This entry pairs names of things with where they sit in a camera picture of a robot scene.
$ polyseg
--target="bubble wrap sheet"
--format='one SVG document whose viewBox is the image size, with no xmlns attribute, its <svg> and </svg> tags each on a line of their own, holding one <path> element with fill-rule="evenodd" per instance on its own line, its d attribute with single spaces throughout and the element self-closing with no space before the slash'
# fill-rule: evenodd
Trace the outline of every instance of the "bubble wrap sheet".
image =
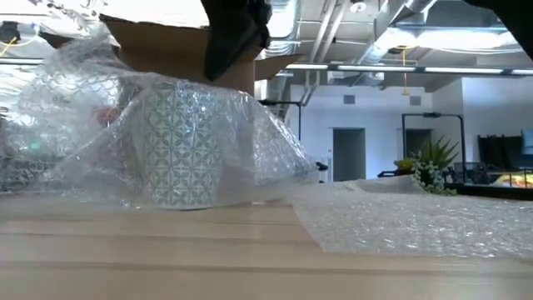
<svg viewBox="0 0 533 300">
<path fill-rule="evenodd" d="M 411 177 L 304 187 L 291 202 L 329 253 L 533 259 L 533 202 L 436 196 Z"/>
<path fill-rule="evenodd" d="M 197 209 L 271 200 L 317 180 L 294 135 L 253 97 L 134 72 L 105 32 L 59 49 L 3 121 L 4 162 L 15 167 L 1 179 L 25 174 L 17 190 Z"/>
</svg>

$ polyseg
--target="cardboard box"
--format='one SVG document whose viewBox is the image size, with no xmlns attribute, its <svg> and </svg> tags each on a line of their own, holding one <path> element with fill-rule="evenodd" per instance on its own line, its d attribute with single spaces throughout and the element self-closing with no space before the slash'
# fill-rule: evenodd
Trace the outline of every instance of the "cardboard box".
<svg viewBox="0 0 533 300">
<path fill-rule="evenodd" d="M 259 46 L 241 57 L 215 82 L 203 75 L 211 31 L 207 28 L 171 27 L 149 22 L 129 22 L 102 16 L 111 34 L 121 45 L 120 59 L 139 72 L 155 72 L 173 78 L 189 79 L 212 86 L 232 88 L 253 95 L 254 82 L 271 79 L 301 54 L 255 60 Z M 53 47 L 61 47 L 64 37 L 43 34 Z"/>
</svg>

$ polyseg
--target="desk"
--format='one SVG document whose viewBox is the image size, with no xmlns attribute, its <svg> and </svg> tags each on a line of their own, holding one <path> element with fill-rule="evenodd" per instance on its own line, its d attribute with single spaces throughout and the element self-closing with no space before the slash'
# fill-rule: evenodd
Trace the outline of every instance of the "desk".
<svg viewBox="0 0 533 300">
<path fill-rule="evenodd" d="M 292 208 L 0 212 L 0 299 L 532 299 L 533 264 L 325 254 Z"/>
</svg>

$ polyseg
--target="gray door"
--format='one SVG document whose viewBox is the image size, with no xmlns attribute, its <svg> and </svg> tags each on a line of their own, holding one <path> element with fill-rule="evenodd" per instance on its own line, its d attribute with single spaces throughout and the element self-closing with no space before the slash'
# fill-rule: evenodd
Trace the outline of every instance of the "gray door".
<svg viewBox="0 0 533 300">
<path fill-rule="evenodd" d="M 333 129 L 333 181 L 366 178 L 365 129 Z"/>
</svg>

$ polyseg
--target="white wall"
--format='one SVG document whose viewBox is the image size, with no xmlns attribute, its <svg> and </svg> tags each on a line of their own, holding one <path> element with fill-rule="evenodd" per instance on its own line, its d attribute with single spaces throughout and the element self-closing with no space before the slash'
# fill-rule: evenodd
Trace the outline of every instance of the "white wall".
<svg viewBox="0 0 533 300">
<path fill-rule="evenodd" d="M 431 110 L 431 95 L 423 88 L 410 88 L 412 95 L 422 96 L 421 107 L 410 107 L 409 98 L 401 95 L 402 87 L 380 91 L 373 87 L 319 87 L 301 120 L 301 143 L 315 158 L 332 155 L 333 128 L 365 128 L 366 178 L 375 178 L 385 170 L 395 170 L 398 157 L 398 128 L 402 113 L 422 113 Z M 301 86 L 292 86 L 291 99 L 299 100 Z M 356 105 L 342 103 L 342 95 L 355 94 Z M 290 111 L 291 129 L 297 134 L 297 108 Z M 433 120 L 414 117 L 408 128 L 432 128 Z"/>
<path fill-rule="evenodd" d="M 463 78 L 466 161 L 479 161 L 477 136 L 519 136 L 533 128 L 533 78 Z"/>
<path fill-rule="evenodd" d="M 463 115 L 463 84 L 458 79 L 433 93 L 434 112 Z M 435 127 L 431 133 L 431 139 L 438 141 L 444 137 L 443 142 L 450 141 L 450 145 L 456 143 L 458 153 L 454 162 L 461 161 L 461 125 L 456 117 L 441 117 L 434 121 Z"/>
</svg>

